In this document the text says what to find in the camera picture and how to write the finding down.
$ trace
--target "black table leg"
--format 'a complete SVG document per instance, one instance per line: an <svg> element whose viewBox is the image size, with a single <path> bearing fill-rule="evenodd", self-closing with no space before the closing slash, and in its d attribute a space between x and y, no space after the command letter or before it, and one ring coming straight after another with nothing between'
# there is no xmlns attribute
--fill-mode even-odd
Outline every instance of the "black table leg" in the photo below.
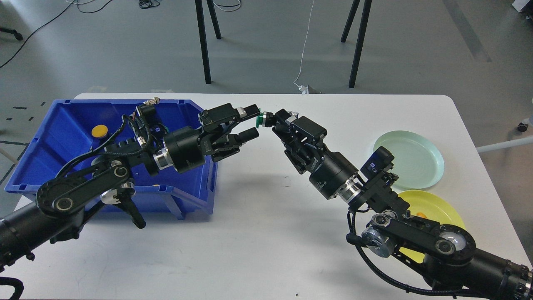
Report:
<svg viewBox="0 0 533 300"><path fill-rule="evenodd" d="M350 9L346 25L344 26L344 31L342 32L341 43L346 42L346 38L348 38L350 27L352 27L353 17L356 16L357 8L359 7L359 2L361 2L361 0L353 0L352 2L352 8Z"/></svg>
<svg viewBox="0 0 533 300"><path fill-rule="evenodd" d="M205 83L211 83L211 71L209 70L209 56L207 55L207 40L205 37L204 9L202 0L195 0L196 18L198 19L198 33L200 34L201 58L204 63Z"/></svg>
<svg viewBox="0 0 533 300"><path fill-rule="evenodd" d="M213 22L213 27L215 28L215 36L217 40L222 38L220 34L219 21L216 18L215 6L213 5L213 0L207 0L207 7L209 8L209 14L211 15L211 21Z"/></svg>
<svg viewBox="0 0 533 300"><path fill-rule="evenodd" d="M363 42L365 41L366 26L368 23L368 16L370 15L371 5L372 0L365 0L361 17L361 25L359 26L359 35L357 36L356 53L353 56L352 73L350 74L350 81L348 82L348 86L350 88L353 88L356 85L357 70L359 69L359 60L361 59Z"/></svg>

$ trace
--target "green object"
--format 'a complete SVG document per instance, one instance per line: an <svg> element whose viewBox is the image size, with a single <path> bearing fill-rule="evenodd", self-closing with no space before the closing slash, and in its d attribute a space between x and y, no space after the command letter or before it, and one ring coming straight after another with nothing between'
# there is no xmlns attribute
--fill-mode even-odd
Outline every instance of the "green object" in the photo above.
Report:
<svg viewBox="0 0 533 300"><path fill-rule="evenodd" d="M429 140L410 131L391 131L380 136L374 151L380 146L394 155L392 172L400 178L394 186L403 190L419 190L436 184L444 174L444 159Z"/></svg>
<svg viewBox="0 0 533 300"><path fill-rule="evenodd" d="M402 199L409 203L409 211L412 216L422 215L427 219L437 221L440 224L452 224L465 228L461 216L453 206L442 198L425 191L411 190L398 194ZM417 263L424 260L424 254L406 248L400 248L400 251Z"/></svg>
<svg viewBox="0 0 533 300"><path fill-rule="evenodd" d="M261 124L263 124L263 114L259 114L259 116L255 118L255 127L259 128L259 125Z"/></svg>

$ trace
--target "blue storage crate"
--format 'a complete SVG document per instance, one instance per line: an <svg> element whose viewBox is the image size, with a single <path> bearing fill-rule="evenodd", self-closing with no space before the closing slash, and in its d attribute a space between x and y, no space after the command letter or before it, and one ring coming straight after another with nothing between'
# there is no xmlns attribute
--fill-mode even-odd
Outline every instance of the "blue storage crate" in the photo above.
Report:
<svg viewBox="0 0 533 300"><path fill-rule="evenodd" d="M5 190L35 199L37 190L55 177L63 165L85 153L98 141L91 136L94 126L104 124L109 134L121 125L122 115L129 115L143 100L56 100L46 114L35 137L30 142ZM203 111L191 100L162 100L156 110L169 131L185 126L200 126L198 113ZM129 127L116 142L134 137ZM75 169L88 167L88 159ZM217 164L206 157L206 163L179 174L166 168L150 176L143 165L132 168L135 179L135 202L140 212L172 212L183 219L197 209L212 214ZM106 206L104 211L119 211Z"/></svg>

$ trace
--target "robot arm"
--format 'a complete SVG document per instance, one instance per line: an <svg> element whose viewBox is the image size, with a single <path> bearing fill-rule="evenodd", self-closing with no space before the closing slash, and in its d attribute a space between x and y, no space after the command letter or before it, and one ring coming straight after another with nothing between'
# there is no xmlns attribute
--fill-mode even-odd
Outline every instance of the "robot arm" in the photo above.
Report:
<svg viewBox="0 0 533 300"><path fill-rule="evenodd" d="M387 149L377 149L361 168L364 180L341 153L327 148L326 129L312 120L282 109L275 114L262 113L257 123L272 127L285 146L290 162L300 174L310 173L309 181L326 199L339 196L346 202L350 227L346 240L357 247L381 279L422 295L533 299L532 273L526 266L476 248L472 236L460 227L410 214L409 203L391 189L398 176L389 172L394 156ZM362 211L364 204L368 209ZM366 229L357 235L355 215L368 210L375 214ZM401 247L424 253L424 262L413 261L399 251ZM411 287L388 277L362 248L381 257L398 259L423 276L432 289Z"/></svg>
<svg viewBox="0 0 533 300"><path fill-rule="evenodd" d="M255 128L231 134L240 122L259 115L255 105L233 108L225 104L204 110L199 114L199 128L167 132L157 116L157 103L158 98L148 100L131 116L123 116L122 126L103 145L74 158L43 184L36 203L0 219L0 272L22 256L34 260L31 251L47 240L55 243L78 239L84 224L107 204L122 209L138 228L144 228L146 223L131 200L135 193L132 167L143 164L152 176L170 166L183 173L204 164L206 155L219 161L238 153L245 142L259 136ZM113 144L127 124L135 138ZM90 167L71 172L93 156L97 158ZM86 210L86 205L99 195L101 201ZM2 284L15 286L13 297L20 297L20 281L0 278Z"/></svg>

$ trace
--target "gray floor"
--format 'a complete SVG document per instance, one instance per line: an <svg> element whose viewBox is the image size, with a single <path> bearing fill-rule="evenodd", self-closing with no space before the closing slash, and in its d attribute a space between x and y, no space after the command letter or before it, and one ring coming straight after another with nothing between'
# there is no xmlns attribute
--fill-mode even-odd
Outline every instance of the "gray floor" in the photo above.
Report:
<svg viewBox="0 0 533 300"><path fill-rule="evenodd" d="M113 1L95 14L72 6L0 69L0 140L16 143L0 146L18 157L53 99L88 91L298 93L293 80L311 3L244 1L237 12L218 11L220 41L207 18L211 85L203 79L193 1L162 1L149 10L135 1ZM349 41L341 44L351 1L316 0L298 82L323 93L445 94L477 146L519 138L513 128L533 114L533 25L511 3L375 0L356 88L349 89L360 12ZM3 0L0 25L27 37L67 5ZM0 62L20 44L0 34ZM532 154L533 145L527 145L481 155L530 259ZM0 156L0 177L11 166ZM6 214L18 197L0 193L0 212ZM482 217L483 207L479 212Z"/></svg>

